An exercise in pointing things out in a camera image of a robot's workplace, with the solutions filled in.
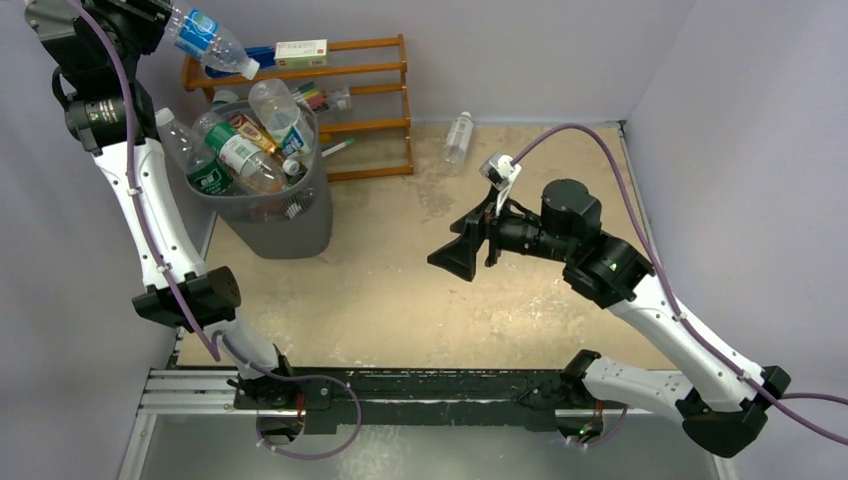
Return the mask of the clear bottle blue label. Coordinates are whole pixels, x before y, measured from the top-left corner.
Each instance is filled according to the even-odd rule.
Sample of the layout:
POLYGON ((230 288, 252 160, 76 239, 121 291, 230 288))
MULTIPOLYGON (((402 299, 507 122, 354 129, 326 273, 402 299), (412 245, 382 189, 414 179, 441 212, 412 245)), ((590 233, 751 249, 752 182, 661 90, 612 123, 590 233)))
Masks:
POLYGON ((236 36, 186 1, 172 1, 163 40, 202 65, 253 80, 260 69, 236 36))

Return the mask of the clear bottle white cap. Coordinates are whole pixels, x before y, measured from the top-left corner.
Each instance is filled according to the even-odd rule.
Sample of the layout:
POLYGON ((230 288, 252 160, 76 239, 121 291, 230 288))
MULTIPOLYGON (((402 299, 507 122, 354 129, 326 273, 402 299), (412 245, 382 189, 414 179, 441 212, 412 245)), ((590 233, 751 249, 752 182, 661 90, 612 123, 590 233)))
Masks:
POLYGON ((461 112, 452 122, 443 147, 443 158, 448 164, 459 167, 464 163, 473 130, 472 115, 468 111, 461 112))

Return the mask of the amber tea bottle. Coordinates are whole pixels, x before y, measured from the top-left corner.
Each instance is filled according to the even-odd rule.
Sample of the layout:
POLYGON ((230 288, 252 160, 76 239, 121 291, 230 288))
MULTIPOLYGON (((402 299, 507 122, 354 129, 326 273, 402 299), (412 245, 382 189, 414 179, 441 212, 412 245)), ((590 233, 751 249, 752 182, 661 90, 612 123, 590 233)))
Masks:
POLYGON ((280 166, 283 173, 290 178, 304 174, 306 169, 302 164, 292 158, 288 158, 282 152, 282 149, 272 139, 270 134, 260 127, 245 114, 235 114, 229 119, 229 123, 245 138, 252 141, 261 150, 267 153, 270 158, 280 166))

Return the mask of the clear bottle green label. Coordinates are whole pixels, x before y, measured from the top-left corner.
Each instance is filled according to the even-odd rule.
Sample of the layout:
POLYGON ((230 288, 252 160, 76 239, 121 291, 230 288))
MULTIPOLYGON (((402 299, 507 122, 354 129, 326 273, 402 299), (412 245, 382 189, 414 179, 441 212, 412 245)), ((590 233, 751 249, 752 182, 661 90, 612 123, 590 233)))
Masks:
POLYGON ((155 122, 165 153, 170 155, 195 191, 209 196, 231 192, 232 176, 190 127, 180 122, 167 107, 155 112, 155 122))

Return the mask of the crushed bottle blue white label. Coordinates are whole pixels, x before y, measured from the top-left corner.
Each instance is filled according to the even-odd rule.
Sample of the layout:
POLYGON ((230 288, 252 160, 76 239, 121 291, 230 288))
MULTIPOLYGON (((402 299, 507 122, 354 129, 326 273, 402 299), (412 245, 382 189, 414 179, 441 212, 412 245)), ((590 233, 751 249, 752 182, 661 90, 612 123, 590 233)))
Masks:
POLYGON ((248 103, 286 157, 312 152, 314 131, 282 80, 267 79, 254 84, 248 103))

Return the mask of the bottle green cap green label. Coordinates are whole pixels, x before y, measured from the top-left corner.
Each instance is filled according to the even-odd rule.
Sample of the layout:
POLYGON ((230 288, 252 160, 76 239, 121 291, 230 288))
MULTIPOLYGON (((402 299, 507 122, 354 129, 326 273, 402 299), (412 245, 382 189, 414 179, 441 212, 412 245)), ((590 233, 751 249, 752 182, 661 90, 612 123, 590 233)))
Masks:
POLYGON ((286 189, 284 174, 269 155, 221 115, 203 113, 194 121, 192 129, 236 174, 248 195, 272 195, 286 189))

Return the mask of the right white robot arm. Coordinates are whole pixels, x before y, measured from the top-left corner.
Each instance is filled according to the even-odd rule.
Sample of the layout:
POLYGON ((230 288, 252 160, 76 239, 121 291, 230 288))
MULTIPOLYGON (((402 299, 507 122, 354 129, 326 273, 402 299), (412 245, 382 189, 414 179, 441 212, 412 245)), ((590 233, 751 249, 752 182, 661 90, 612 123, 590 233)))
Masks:
POLYGON ((576 293, 635 328, 675 366, 662 374, 581 350, 561 373, 564 399, 576 407, 600 400, 646 410, 680 425, 714 455, 737 455, 759 436, 771 399, 784 394, 790 376, 736 353, 681 303, 667 300, 653 265, 605 232, 601 213, 601 202, 572 179, 548 183, 539 212, 491 189, 452 224, 455 239, 427 260, 466 281, 475 276, 481 248, 487 266, 505 251, 562 263, 576 293))

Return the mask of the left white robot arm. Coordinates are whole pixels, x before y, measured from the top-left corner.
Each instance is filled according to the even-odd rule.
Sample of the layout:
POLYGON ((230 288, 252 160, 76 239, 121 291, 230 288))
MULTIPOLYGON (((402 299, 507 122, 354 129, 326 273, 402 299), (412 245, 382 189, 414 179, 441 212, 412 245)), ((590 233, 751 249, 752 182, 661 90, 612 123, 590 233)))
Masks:
POLYGON ((272 408, 297 399, 285 356, 239 314, 232 271, 209 269, 173 198, 150 95, 137 81, 141 57, 172 44, 210 54, 215 21, 179 1, 30 1, 29 27, 55 61, 51 88, 65 125, 115 195, 131 232, 144 292, 132 301, 152 322, 197 335, 214 358, 229 356, 237 385, 259 386, 272 408))

